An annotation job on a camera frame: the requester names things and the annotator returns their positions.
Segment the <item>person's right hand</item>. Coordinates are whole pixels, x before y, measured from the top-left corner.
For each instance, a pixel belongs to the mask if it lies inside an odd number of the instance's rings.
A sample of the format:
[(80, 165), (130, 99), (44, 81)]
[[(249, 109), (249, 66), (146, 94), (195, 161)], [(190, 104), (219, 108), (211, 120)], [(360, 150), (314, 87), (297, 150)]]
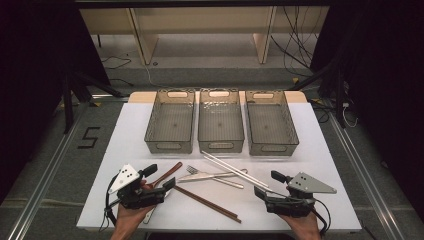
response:
[(281, 215), (281, 218), (288, 223), (291, 229), (299, 236), (318, 235), (318, 223), (314, 213), (309, 213), (306, 217), (291, 217)]

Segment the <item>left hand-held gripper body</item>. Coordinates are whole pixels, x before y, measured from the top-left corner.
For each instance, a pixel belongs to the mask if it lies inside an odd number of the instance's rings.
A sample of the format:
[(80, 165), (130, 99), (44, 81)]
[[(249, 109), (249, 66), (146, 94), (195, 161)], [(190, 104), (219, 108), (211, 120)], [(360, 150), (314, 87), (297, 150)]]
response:
[(122, 204), (127, 209), (139, 209), (163, 203), (166, 190), (164, 188), (142, 188), (141, 180), (143, 178), (130, 164), (125, 164), (108, 188), (107, 195), (116, 194), (117, 199), (112, 203), (107, 202), (107, 207), (112, 208), (117, 204)]

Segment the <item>person's left hand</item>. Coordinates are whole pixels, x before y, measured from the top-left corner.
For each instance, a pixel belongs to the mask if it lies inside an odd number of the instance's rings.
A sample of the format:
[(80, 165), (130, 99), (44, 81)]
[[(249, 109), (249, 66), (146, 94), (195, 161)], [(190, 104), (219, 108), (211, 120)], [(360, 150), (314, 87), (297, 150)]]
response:
[(146, 214), (153, 208), (148, 206), (139, 209), (127, 209), (122, 204), (118, 207), (117, 222), (115, 230), (135, 232), (144, 220)]

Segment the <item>brown spoon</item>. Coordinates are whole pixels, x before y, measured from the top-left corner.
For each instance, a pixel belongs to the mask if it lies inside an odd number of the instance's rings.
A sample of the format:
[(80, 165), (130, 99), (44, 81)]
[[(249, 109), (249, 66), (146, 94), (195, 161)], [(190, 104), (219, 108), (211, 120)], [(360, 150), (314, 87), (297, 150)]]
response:
[(157, 187), (163, 180), (165, 180), (167, 177), (171, 176), (174, 172), (176, 172), (179, 168), (181, 168), (183, 165), (182, 162), (178, 162), (175, 164), (170, 170), (168, 170), (166, 173), (164, 173), (161, 177), (159, 177), (157, 180), (148, 183), (147, 186), (151, 189), (154, 189)]

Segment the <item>black metal stand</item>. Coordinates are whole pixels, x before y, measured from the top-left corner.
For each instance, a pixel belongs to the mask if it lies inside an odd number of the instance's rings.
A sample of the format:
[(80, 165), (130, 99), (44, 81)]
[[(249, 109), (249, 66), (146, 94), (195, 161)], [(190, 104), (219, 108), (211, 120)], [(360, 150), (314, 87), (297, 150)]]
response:
[(80, 102), (87, 103), (93, 99), (93, 95), (87, 86), (93, 85), (117, 98), (124, 98), (125, 95), (110, 85), (104, 84), (99, 80), (82, 72), (71, 72), (62, 78), (62, 96), (65, 111), (65, 130), (67, 134), (74, 124), (74, 114), (72, 106), (72, 94), (74, 94)]
[(332, 60), (329, 64), (321, 70), (314, 73), (312, 76), (307, 77), (305, 80), (296, 83), (289, 91), (300, 91), (304, 87), (321, 79), (322, 82), (319, 86), (318, 94), (321, 97), (329, 98), (335, 96), (335, 112), (336, 120), (342, 128), (346, 127), (343, 117), (343, 103), (344, 103), (344, 74), (337, 62)]

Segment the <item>metal fork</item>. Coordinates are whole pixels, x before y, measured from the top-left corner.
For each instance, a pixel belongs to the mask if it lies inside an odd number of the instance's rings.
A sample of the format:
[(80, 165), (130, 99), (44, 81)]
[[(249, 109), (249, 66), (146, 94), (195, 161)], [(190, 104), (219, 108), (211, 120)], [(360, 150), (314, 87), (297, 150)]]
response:
[[(195, 175), (195, 174), (198, 174), (198, 173), (204, 173), (204, 172), (200, 172), (199, 170), (197, 170), (196, 168), (194, 168), (194, 167), (192, 167), (190, 165), (187, 166), (187, 169), (186, 170), (191, 175)], [(235, 182), (232, 182), (232, 181), (229, 181), (229, 180), (225, 180), (225, 179), (221, 179), (219, 177), (213, 177), (212, 180), (217, 181), (217, 182), (220, 182), (220, 183), (223, 183), (223, 184), (226, 184), (226, 185), (229, 185), (229, 186), (232, 186), (232, 187), (235, 187), (235, 188), (238, 188), (238, 189), (243, 189), (244, 188), (244, 186), (242, 184), (235, 183)]]

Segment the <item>black crossbar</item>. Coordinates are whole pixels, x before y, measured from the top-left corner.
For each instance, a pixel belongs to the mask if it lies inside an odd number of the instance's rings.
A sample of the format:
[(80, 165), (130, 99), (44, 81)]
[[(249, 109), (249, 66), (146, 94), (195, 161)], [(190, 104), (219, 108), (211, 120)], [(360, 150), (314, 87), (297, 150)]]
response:
[(331, 6), (338, 0), (74, 0), (82, 9), (178, 8), (178, 7), (262, 7)]

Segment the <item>metal knife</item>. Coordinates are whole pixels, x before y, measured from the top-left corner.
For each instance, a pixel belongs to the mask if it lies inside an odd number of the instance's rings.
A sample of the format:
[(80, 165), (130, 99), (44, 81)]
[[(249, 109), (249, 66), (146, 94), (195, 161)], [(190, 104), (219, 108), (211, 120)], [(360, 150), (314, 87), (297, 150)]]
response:
[(217, 173), (211, 174), (206, 172), (197, 172), (196, 174), (190, 174), (183, 176), (178, 179), (179, 182), (189, 182), (189, 181), (200, 181), (212, 178), (226, 178), (226, 177), (234, 177), (235, 173), (233, 172), (225, 172), (225, 173)]

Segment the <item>grey translucent plastic basket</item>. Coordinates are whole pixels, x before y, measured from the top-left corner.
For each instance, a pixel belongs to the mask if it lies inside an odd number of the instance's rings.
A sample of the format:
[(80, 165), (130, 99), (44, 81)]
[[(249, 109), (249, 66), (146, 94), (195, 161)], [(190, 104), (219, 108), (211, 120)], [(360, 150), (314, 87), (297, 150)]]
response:
[(156, 92), (144, 141), (152, 154), (190, 154), (193, 144), (195, 90)]
[(207, 153), (240, 153), (245, 140), (239, 91), (202, 88), (198, 116), (198, 143)]
[(299, 138), (282, 90), (245, 92), (249, 154), (292, 156)]

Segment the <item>short aluminium rail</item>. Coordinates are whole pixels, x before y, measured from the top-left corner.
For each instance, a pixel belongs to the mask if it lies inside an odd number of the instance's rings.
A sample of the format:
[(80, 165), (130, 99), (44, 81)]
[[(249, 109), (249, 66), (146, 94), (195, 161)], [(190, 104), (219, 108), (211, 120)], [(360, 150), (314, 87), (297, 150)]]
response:
[(114, 96), (109, 94), (94, 94), (92, 98), (96, 101), (128, 101), (129, 96)]

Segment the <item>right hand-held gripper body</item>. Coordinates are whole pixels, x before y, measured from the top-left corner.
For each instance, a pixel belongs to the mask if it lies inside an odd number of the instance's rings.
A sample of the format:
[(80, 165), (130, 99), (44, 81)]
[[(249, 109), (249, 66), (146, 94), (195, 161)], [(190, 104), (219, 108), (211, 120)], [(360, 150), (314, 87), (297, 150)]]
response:
[(278, 198), (268, 196), (264, 201), (269, 213), (291, 217), (306, 217), (314, 207), (316, 199), (314, 193), (336, 194), (337, 190), (320, 180), (299, 172), (296, 176), (287, 177), (287, 197)]

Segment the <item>dark curtain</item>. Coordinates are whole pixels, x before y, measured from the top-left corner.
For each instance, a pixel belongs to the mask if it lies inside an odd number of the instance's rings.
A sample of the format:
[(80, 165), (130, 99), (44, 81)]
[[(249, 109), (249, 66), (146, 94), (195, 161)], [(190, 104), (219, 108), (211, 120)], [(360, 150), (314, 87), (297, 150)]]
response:
[(0, 0), (0, 203), (41, 141), (68, 72), (109, 83), (75, 0)]
[(424, 221), (424, 0), (331, 0), (312, 68), (345, 45), (348, 96), (381, 158)]

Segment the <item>white spoon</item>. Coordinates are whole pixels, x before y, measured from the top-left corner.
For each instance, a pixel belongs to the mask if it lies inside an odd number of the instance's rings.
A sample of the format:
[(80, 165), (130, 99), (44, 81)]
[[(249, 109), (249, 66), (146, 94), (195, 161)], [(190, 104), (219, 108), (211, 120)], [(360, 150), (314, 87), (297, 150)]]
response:
[[(167, 196), (169, 195), (169, 192), (167, 192), (164, 196), (164, 198), (167, 198)], [(154, 211), (155, 211), (156, 207), (152, 208), (145, 216), (144, 220), (143, 220), (143, 224), (148, 224)]]

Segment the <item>aluminium floor rail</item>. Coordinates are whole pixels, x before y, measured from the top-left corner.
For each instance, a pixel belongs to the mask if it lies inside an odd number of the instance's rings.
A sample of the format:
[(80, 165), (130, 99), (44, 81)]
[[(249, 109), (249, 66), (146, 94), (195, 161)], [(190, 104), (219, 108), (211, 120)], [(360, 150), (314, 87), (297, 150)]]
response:
[(397, 224), (395, 215), (390, 210), (383, 196), (379, 192), (371, 174), (367, 170), (361, 156), (359, 155), (355, 145), (353, 144), (347, 131), (343, 129), (336, 120), (336, 117), (331, 114), (330, 122), (341, 142), (349, 162), (351, 163), (359, 181), (364, 188), (364, 191), (373, 206), (373, 209), (386, 232), (389, 240), (405, 240), (399, 225)]
[(25, 201), (22, 211), (12, 225), (12, 228), (7, 235), (7, 240), (24, 239), (39, 207), (41, 206), (44, 196), (46, 195), (61, 163), (63, 162), (64, 156), (75, 136), (76, 129), (79, 127), (80, 120), (88, 108), (88, 103), (79, 103), (75, 109), (72, 108), (75, 111), (74, 123), (65, 133), (61, 135), (54, 153), (49, 158), (48, 165), (44, 168), (43, 174), (37, 181), (37, 185), (33, 188), (30, 197)]

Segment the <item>white table mat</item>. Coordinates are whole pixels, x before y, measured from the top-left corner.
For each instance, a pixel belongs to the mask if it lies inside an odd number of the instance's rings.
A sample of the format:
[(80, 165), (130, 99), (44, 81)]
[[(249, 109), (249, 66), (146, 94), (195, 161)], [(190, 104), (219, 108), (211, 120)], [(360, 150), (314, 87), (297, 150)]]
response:
[[(239, 168), (246, 169), (254, 178), (266, 183), (281, 194), (286, 186), (271, 178), (270, 172), (279, 171), (294, 176), (305, 172), (332, 186), (335, 194), (316, 194), (317, 212), (331, 222), (331, 232), (352, 232), (361, 229), (357, 215), (340, 179), (333, 158), (327, 147), (315, 114), (308, 103), (289, 105), (300, 144), (290, 157), (253, 157), (249, 148), (240, 154), (218, 157)], [(122, 107), (115, 129), (109, 141), (103, 161), (82, 210), (77, 226), (97, 230), (102, 225), (106, 189), (119, 169), (130, 164), (135, 169), (144, 169), (157, 164), (158, 170), (149, 179), (156, 180), (177, 162), (183, 166), (173, 175), (180, 178), (187, 174), (191, 165), (201, 171), (218, 173), (222, 169), (204, 159), (197, 147), (189, 155), (153, 155), (144, 142), (152, 106), (148, 103), (127, 103)], [(157, 232), (281, 232), (288, 226), (279, 217), (266, 211), (264, 202), (254, 195), (253, 186), (243, 183), (236, 189), (214, 180), (181, 183), (179, 186), (201, 196), (235, 214), (236, 222), (198, 201), (172, 190), (165, 202), (158, 205), (147, 224), (141, 228)]]

